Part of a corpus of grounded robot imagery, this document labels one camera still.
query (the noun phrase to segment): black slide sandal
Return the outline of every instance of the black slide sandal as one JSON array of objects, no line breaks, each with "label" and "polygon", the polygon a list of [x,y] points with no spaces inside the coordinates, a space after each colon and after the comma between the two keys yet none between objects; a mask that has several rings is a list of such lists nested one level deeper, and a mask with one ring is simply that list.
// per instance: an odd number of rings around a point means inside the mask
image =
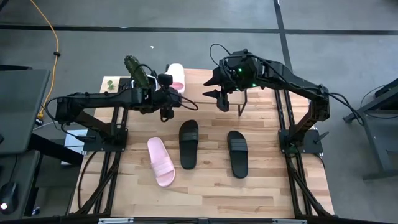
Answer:
[{"label": "black slide sandal", "polygon": [[236,178],[245,178],[248,175],[248,144],[240,132],[228,133],[229,158],[231,159],[232,173]]},{"label": "black slide sandal", "polygon": [[193,169],[197,164],[199,142],[198,123],[194,120],[184,122],[180,128],[180,160],[184,169]]}]

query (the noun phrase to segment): wooden table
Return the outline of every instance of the wooden table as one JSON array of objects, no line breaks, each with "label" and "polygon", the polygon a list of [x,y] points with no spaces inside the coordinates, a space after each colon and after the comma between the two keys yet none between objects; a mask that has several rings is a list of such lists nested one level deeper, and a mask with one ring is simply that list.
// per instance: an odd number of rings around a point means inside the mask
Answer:
[{"label": "wooden table", "polygon": [[[186,93],[192,94],[194,101],[200,101],[199,93],[205,89],[201,84],[209,78],[209,75],[211,75],[210,70],[198,70],[197,73],[195,70],[186,71],[189,80]],[[107,91],[106,82],[109,79],[110,77],[104,78],[101,92]],[[298,121],[307,112],[308,101],[295,94],[291,94],[290,97],[295,120]],[[248,90],[248,104],[240,118],[236,114],[238,110],[236,105],[231,105],[230,112],[224,113],[211,104],[209,99],[203,98],[206,101],[199,104],[198,111],[177,108],[174,119],[166,123],[160,122],[159,113],[141,115],[137,111],[129,112],[127,124],[129,138],[119,167],[112,216],[233,218],[294,216],[285,159],[280,153],[277,138],[277,131],[280,128],[274,91],[268,88]],[[112,108],[97,109],[95,116],[104,122],[110,122],[112,111]],[[200,142],[196,168],[184,170],[180,165],[178,131],[182,123],[189,119],[195,119],[199,124]],[[240,131],[248,142],[249,174],[244,179],[237,179],[231,173],[226,142],[227,133],[231,130]],[[173,184],[164,189],[157,185],[150,168],[146,142],[154,136],[163,140],[176,169]],[[84,175],[81,188],[83,202],[98,185],[103,156],[103,153],[95,155]],[[304,154],[303,163],[309,189],[324,208],[333,213],[321,162],[313,155]],[[107,192],[106,189],[103,205],[106,203]],[[303,210],[301,192],[298,195]],[[71,212],[77,210],[76,202],[77,194],[73,198]]]}]

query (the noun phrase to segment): black desk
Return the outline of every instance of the black desk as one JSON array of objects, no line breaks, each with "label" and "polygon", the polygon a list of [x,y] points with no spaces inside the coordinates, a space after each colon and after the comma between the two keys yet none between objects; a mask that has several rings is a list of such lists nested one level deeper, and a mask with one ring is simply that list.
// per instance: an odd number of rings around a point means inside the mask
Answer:
[{"label": "black desk", "polygon": [[50,72],[0,72],[0,155],[27,150]]},{"label": "black desk", "polygon": [[33,187],[36,168],[40,161],[40,153],[38,151],[28,151],[23,154],[0,157],[0,164],[2,165],[2,170],[0,172],[1,186],[10,181],[16,156],[18,156],[18,160],[11,180],[18,184],[19,203],[17,210],[10,215],[3,215],[0,213],[0,220],[22,218],[29,200],[30,191]]}]

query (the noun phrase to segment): gray floor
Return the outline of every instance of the gray floor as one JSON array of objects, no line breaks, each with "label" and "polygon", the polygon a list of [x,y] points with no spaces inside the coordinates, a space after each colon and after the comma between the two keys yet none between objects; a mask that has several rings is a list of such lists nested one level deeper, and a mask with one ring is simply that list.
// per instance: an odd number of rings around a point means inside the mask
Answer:
[{"label": "gray floor", "polygon": [[[36,1],[57,25],[277,28],[271,0]],[[286,29],[398,30],[395,0],[280,0],[280,6]],[[23,0],[10,1],[0,12],[0,22],[45,25],[29,2]],[[187,68],[213,69],[208,56],[212,43],[230,50],[245,47],[261,57],[283,62],[278,34],[57,33],[62,56],[52,96],[98,91],[103,76],[126,75],[126,54],[137,56],[158,72],[174,62]],[[366,92],[398,76],[397,35],[288,35],[287,42],[297,75],[344,94],[355,108]],[[0,63],[51,69],[54,46],[48,31],[0,30]],[[215,49],[215,58],[223,55]],[[317,124],[321,132],[330,132],[323,147],[335,213],[345,218],[397,223],[398,180],[362,181],[364,174],[377,171],[377,165],[363,129],[356,122],[348,125],[342,121],[348,113],[332,100],[331,118]],[[52,126],[38,133],[48,138],[63,137]],[[48,196],[57,190],[68,192],[70,186],[57,186],[55,190],[53,187],[42,195],[54,198]],[[57,206],[45,206],[47,202],[41,202],[43,211]],[[48,209],[45,214],[51,213],[59,212]]]}]

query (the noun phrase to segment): pink slide sandal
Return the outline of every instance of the pink slide sandal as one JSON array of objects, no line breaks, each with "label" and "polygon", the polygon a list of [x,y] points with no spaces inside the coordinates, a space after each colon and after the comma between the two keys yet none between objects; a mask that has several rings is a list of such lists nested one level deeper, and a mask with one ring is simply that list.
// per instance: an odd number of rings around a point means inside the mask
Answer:
[{"label": "pink slide sandal", "polygon": [[156,181],[161,187],[167,187],[172,184],[175,177],[173,162],[158,137],[148,140],[148,150],[150,156],[150,165],[155,172]]}]

